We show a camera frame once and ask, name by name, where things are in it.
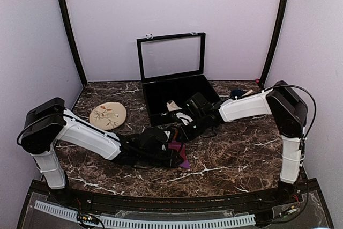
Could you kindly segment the maroon purple orange sock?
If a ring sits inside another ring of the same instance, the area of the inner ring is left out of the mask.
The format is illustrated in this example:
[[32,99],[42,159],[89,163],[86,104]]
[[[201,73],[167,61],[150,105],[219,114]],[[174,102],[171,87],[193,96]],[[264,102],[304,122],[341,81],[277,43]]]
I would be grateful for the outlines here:
[[190,163],[185,154],[185,143],[172,141],[168,147],[170,150],[176,151],[176,156],[173,156],[172,159],[172,168],[190,169]]

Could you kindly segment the brown and white sock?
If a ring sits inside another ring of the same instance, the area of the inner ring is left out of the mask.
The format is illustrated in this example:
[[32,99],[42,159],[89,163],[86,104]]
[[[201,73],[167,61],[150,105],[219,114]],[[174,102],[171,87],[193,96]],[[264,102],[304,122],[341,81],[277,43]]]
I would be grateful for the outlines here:
[[173,112],[176,110],[181,110],[181,108],[172,100],[167,102],[167,109],[169,112]]

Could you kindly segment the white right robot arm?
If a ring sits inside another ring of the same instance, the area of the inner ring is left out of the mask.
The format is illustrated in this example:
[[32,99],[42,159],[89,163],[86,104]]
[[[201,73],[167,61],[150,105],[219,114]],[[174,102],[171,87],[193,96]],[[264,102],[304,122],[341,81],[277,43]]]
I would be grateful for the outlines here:
[[171,117],[181,123],[182,135],[189,141],[210,127],[253,117],[270,116],[282,139],[280,181],[285,183],[274,191],[273,199],[285,204],[294,196],[294,184],[304,159],[304,145],[310,127],[308,106],[295,92],[297,87],[285,81],[257,93],[236,95],[225,101],[209,102],[196,93],[183,107],[167,103]]

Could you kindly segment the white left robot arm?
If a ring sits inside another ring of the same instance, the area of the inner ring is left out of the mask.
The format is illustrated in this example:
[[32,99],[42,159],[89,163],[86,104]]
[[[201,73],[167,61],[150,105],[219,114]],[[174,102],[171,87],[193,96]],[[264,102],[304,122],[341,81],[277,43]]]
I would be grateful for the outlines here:
[[146,162],[176,168],[184,162],[182,149],[170,148],[176,136],[175,129],[148,128],[141,134],[122,136],[82,120],[64,103],[56,97],[30,110],[16,139],[17,144],[34,158],[48,187],[55,190],[55,197],[64,205],[72,205],[76,195],[67,187],[67,175],[54,150],[56,141],[69,142],[119,165]]

